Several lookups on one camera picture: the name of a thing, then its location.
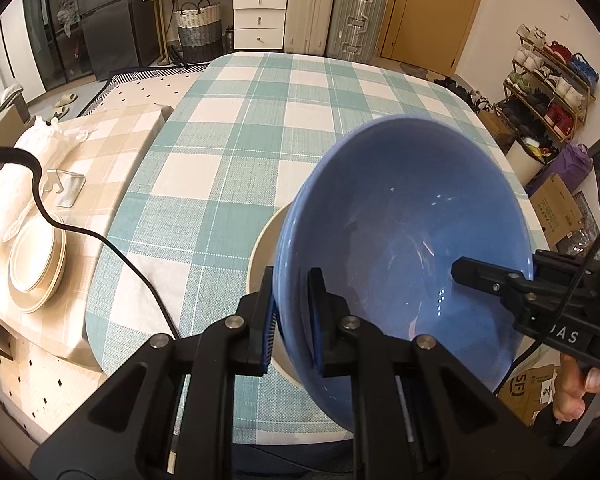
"cardboard box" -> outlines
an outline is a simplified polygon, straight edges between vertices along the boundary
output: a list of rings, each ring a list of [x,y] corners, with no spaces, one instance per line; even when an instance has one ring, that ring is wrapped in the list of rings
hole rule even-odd
[[[517,373],[502,387],[498,398],[527,427],[554,398],[554,365],[530,368]]]
[[[491,112],[485,112],[484,110],[480,110],[478,112],[478,118],[484,124],[484,127],[487,128],[493,140],[496,141],[496,144],[500,147],[500,149],[507,153],[513,141],[516,139],[516,136],[507,126],[500,117],[496,114],[492,114]]]
[[[582,227],[578,204],[558,174],[549,177],[529,200],[553,251],[560,240]]]

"beige bowl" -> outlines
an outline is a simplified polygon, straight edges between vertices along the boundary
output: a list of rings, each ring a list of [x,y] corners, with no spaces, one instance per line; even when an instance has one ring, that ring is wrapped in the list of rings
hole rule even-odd
[[[49,214],[62,221],[57,214]],[[40,222],[52,229],[51,235]],[[47,224],[42,216],[29,220],[18,234],[9,256],[7,282],[16,306],[25,314],[43,306],[58,288],[65,262],[66,232]]]
[[[260,290],[265,267],[272,266],[275,261],[278,238],[280,237],[282,224],[285,221],[289,206],[290,204],[285,205],[269,219],[253,246],[253,251],[251,251],[251,257],[249,258],[249,267],[247,268],[248,294]],[[282,342],[282,337],[280,336],[277,326],[273,337],[271,364],[273,364],[276,370],[289,382],[304,390],[304,387],[300,382],[300,377],[291,363],[289,354],[286,353],[285,345]]]

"grey refrigerator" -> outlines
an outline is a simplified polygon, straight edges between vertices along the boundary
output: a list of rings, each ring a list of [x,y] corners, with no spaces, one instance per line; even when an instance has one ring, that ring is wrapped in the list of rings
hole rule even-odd
[[[143,0],[78,0],[87,51],[98,80],[148,66],[158,57],[154,6]]]

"white plastic bag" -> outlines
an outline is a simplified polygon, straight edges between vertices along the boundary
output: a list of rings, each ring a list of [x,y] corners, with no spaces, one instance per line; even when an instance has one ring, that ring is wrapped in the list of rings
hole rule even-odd
[[[40,195],[46,182],[46,170],[58,168],[68,153],[87,137],[87,130],[65,135],[58,119],[52,119],[51,126],[47,126],[40,117],[36,117],[36,123],[22,134],[15,147],[39,160],[42,166]],[[18,234],[27,214],[35,206],[31,181],[31,171],[24,166],[5,164],[0,170],[0,243]]]

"red shoe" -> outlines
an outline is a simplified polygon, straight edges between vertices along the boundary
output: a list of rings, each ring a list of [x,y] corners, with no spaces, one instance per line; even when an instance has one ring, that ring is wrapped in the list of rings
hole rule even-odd
[[[571,58],[573,57],[571,51],[557,41],[554,41],[551,45],[545,45],[544,49],[560,59],[564,64],[570,62]]]
[[[547,121],[551,126],[553,126],[558,122],[558,120],[560,120],[560,118],[562,118],[560,112],[558,111],[559,108],[560,106],[558,106],[556,103],[552,103],[547,112],[544,114],[544,120]]]
[[[561,106],[558,106],[558,113],[560,114],[560,120],[554,126],[554,131],[559,136],[567,138],[573,130],[573,119]]]

